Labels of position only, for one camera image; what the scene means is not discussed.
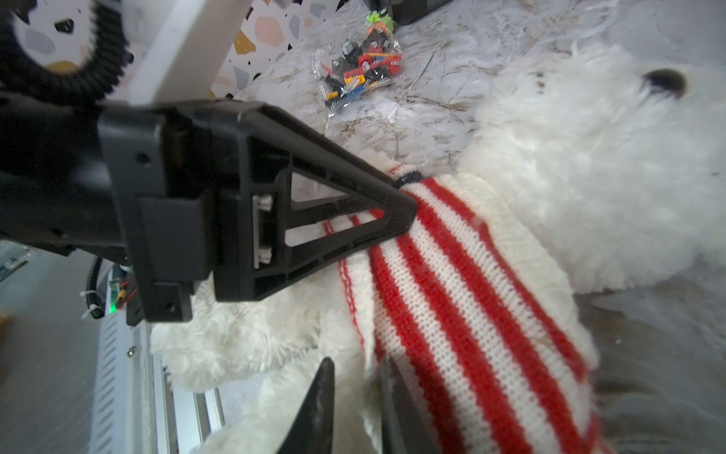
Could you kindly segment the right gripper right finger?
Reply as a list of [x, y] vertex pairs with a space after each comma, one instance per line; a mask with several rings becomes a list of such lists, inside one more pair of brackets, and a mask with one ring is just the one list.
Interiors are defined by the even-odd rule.
[[382, 445], [386, 454], [439, 453], [404, 378], [390, 357], [380, 366]]

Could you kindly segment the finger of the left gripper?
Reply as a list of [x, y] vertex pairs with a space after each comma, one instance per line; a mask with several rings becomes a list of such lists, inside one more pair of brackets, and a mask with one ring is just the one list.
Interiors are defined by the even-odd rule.
[[[212, 116], [214, 163], [234, 171], [219, 189], [220, 302], [258, 302], [412, 225], [417, 202], [393, 179], [280, 108], [220, 101]], [[374, 210], [371, 224], [297, 246], [287, 232]]]

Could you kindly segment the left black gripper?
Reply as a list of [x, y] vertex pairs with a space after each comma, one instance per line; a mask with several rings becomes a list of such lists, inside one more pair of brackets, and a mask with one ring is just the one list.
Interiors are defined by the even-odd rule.
[[145, 110], [1, 96], [1, 236], [132, 268], [131, 323], [186, 322], [200, 281], [250, 297], [241, 100]]

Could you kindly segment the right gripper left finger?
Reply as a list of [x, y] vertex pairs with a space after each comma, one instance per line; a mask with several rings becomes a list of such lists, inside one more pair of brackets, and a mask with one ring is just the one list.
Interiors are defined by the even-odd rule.
[[335, 416], [335, 363], [324, 358], [278, 454], [330, 454]]

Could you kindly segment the red white striped sweater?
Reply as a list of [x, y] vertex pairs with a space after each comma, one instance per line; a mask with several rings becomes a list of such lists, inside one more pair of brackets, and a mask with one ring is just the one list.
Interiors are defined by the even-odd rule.
[[599, 356], [565, 274], [480, 177], [385, 172], [410, 230], [338, 263], [368, 393], [394, 361], [442, 453], [606, 453]]

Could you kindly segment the white teddy bear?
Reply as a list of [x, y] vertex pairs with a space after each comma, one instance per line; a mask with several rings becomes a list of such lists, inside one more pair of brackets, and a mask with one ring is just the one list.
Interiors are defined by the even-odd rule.
[[[725, 74], [592, 45], [512, 62], [449, 173], [484, 180], [565, 274], [599, 364], [606, 453], [725, 450]], [[189, 323], [155, 325], [175, 389], [259, 378], [200, 446], [276, 452], [324, 358], [335, 363], [333, 450], [379, 453], [375, 390], [338, 264], [262, 303], [200, 287]]]

